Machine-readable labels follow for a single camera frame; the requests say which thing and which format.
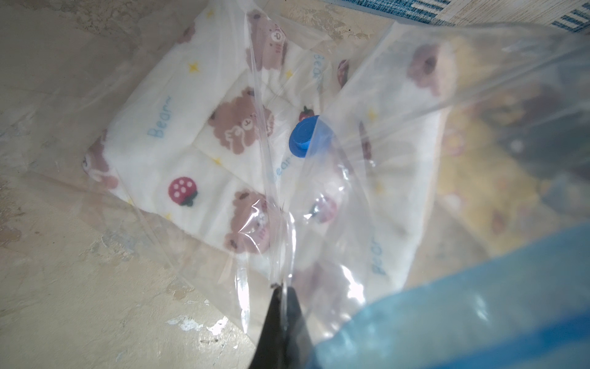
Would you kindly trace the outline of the yellow cartoon blanket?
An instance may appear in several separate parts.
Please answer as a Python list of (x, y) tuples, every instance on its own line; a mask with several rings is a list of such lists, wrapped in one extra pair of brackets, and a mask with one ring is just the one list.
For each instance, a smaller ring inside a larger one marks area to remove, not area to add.
[(439, 203), (490, 255), (589, 219), (589, 41), (452, 41)]

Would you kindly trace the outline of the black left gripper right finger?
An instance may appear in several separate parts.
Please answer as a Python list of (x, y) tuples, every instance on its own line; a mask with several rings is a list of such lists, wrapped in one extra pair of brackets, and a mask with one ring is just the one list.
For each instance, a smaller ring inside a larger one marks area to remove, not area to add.
[(315, 368), (313, 343), (301, 304), (293, 287), (284, 298), (284, 364), (285, 368)]

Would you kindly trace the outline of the clear plastic vacuum bag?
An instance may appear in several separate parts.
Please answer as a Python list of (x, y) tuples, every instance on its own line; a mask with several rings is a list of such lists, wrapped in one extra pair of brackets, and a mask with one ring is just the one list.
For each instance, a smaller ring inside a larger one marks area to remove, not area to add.
[(1, 116), (4, 166), (156, 245), (305, 368), (589, 366), (589, 38), (393, 23), (361, 47), (209, 1)]

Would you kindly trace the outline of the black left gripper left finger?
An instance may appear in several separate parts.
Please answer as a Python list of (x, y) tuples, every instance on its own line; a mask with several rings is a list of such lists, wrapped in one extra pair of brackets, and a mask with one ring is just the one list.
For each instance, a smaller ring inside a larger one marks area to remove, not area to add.
[(281, 324), (282, 287), (273, 285), (272, 289), (261, 336), (249, 369), (284, 369), (287, 367), (285, 331)]

